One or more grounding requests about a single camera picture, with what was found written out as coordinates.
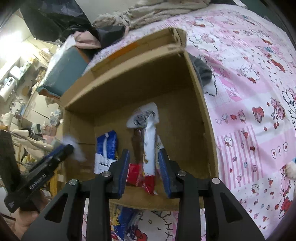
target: blue snack package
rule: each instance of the blue snack package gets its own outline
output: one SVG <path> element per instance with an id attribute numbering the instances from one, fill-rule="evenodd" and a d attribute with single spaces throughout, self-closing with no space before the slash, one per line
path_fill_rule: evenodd
<path id="1" fill-rule="evenodd" d="M 120 205 L 110 207 L 111 236 L 113 240 L 124 240 L 126 229 L 137 211 Z"/>
<path id="2" fill-rule="evenodd" d="M 108 159 L 115 159 L 117 134 L 115 131 L 109 131 L 96 139 L 96 153 L 104 156 L 104 142 L 106 142 L 106 151 Z"/>

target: gray cloth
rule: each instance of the gray cloth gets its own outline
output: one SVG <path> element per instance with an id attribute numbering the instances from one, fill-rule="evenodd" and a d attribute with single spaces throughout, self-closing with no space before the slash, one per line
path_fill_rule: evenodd
<path id="1" fill-rule="evenodd" d="M 210 3 L 210 0 L 188 0 L 184 2 L 178 0 L 178 3 L 173 1 L 176 0 L 167 0 L 167 2 L 164 2 L 164 0 L 142 0 L 124 12 L 100 14 L 93 25 L 96 28 L 106 25 L 124 25 L 130 29 L 137 29 L 172 16 L 205 8 Z"/>
<path id="2" fill-rule="evenodd" d="M 207 66 L 206 63 L 200 58 L 197 58 L 190 53 L 188 54 L 198 77 L 198 81 L 200 82 L 200 86 L 203 88 L 205 85 L 211 82 L 212 71 L 210 67 Z"/>

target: human hand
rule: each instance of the human hand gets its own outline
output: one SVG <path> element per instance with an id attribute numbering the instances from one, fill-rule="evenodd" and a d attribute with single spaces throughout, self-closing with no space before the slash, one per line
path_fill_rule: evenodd
<path id="1" fill-rule="evenodd" d="M 48 201 L 44 197 L 43 192 L 41 192 L 41 208 L 40 211 L 42 211 L 45 206 L 47 205 Z M 22 211 L 21 209 L 16 210 L 16 216 L 15 216 L 15 224 L 12 228 L 12 231 L 15 233 L 15 235 L 21 239 L 24 233 L 28 230 L 31 223 L 39 216 L 39 213 L 36 211 Z"/>

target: white cotton tuft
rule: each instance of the white cotton tuft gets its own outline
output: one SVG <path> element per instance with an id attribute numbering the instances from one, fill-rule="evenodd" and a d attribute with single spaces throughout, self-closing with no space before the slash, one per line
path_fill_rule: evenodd
<path id="1" fill-rule="evenodd" d="M 82 152 L 77 140 L 74 137 L 64 136 L 62 144 L 63 145 L 72 145 L 74 147 L 74 151 L 72 154 L 73 159 L 75 159 L 79 162 L 83 162 L 86 160 L 84 153 Z"/>

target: bed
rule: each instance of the bed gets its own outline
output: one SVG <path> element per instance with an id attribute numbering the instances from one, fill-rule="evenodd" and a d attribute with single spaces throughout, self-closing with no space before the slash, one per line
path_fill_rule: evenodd
<path id="1" fill-rule="evenodd" d="M 118 49 L 166 27 L 186 30 L 187 51 L 213 72 L 204 97 L 219 178 L 267 238 L 289 209 L 295 188 L 295 181 L 285 176 L 286 163 L 296 156 L 295 49 L 284 31 L 255 13 L 210 4 L 130 31 L 95 55 L 85 72 Z M 200 215 L 205 220 L 204 210 Z M 135 222 L 149 239 L 174 240 L 177 212 L 143 211 L 140 216 Z"/>

